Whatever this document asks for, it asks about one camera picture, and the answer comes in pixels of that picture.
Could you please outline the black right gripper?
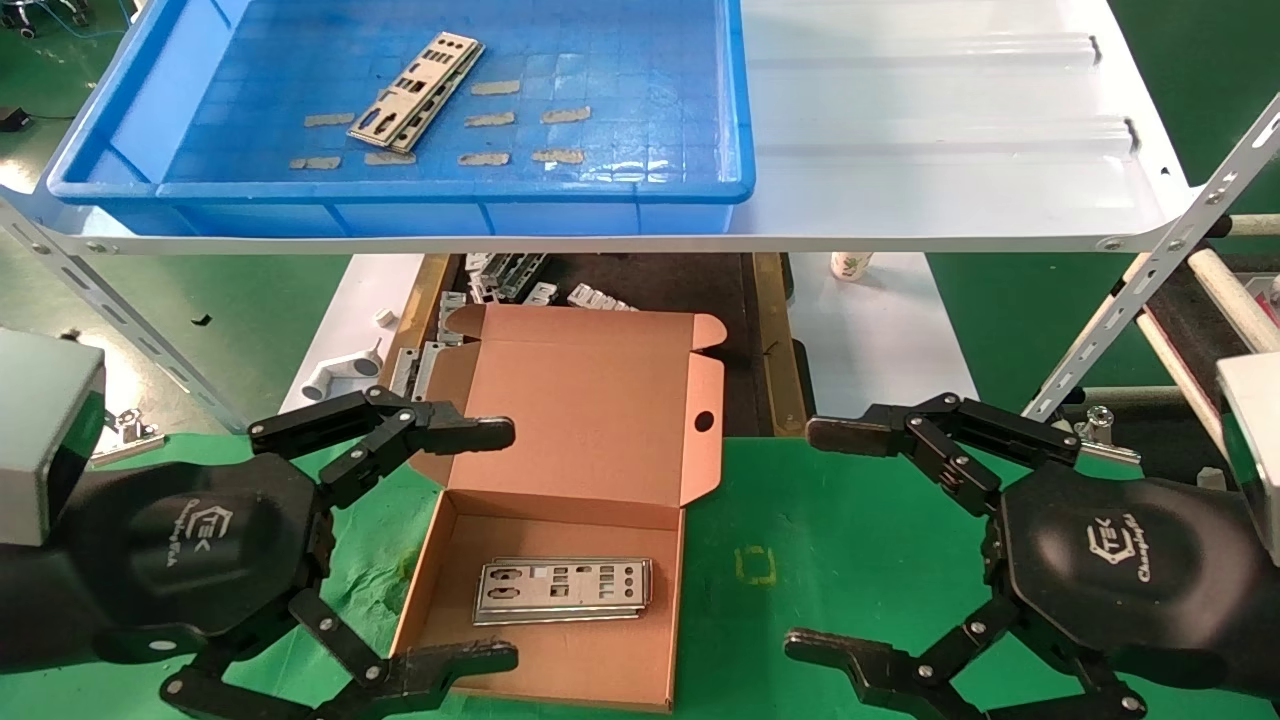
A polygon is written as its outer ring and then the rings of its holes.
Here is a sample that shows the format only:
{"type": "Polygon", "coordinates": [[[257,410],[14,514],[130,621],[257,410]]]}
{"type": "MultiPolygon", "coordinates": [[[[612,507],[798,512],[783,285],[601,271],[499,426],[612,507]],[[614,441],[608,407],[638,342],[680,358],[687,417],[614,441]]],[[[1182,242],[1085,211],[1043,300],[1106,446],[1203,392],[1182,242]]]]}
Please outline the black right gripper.
{"type": "Polygon", "coordinates": [[[993,515],[988,547],[1001,559],[989,583],[1010,600],[983,603],[920,657],[808,628],[785,637],[791,660],[845,673],[863,705],[914,719],[1146,717],[1146,700],[1112,670],[1181,689],[1277,693],[1277,568],[1239,495],[1083,475],[1070,468],[1082,443],[1071,432],[955,393],[813,416],[806,442],[905,457],[974,518],[993,515]],[[1039,469],[1001,495],[975,450],[1039,469]],[[954,679],[1011,629],[1082,692],[991,710],[965,701],[954,679]]]}

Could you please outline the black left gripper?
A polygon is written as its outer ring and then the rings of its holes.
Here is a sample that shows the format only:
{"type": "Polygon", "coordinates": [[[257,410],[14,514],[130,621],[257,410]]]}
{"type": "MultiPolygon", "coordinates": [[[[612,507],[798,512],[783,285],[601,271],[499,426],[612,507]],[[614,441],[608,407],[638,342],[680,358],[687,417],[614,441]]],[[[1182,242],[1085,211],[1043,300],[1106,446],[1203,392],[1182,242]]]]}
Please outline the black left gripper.
{"type": "Polygon", "coordinates": [[[374,386],[256,421],[250,441],[259,456],[243,462],[164,462],[81,482],[58,520],[58,548],[88,603],[96,660],[196,652],[159,691],[193,719],[385,719],[439,708],[461,678],[517,667],[518,650],[504,641],[384,659],[307,588],[326,574],[315,553],[332,541],[325,505],[349,507],[417,454],[508,448],[511,419],[467,418],[451,402],[374,386]],[[317,484],[291,462],[340,445],[317,484]],[[333,698],[310,707],[224,680],[232,664],[297,626],[348,673],[333,698]]]}

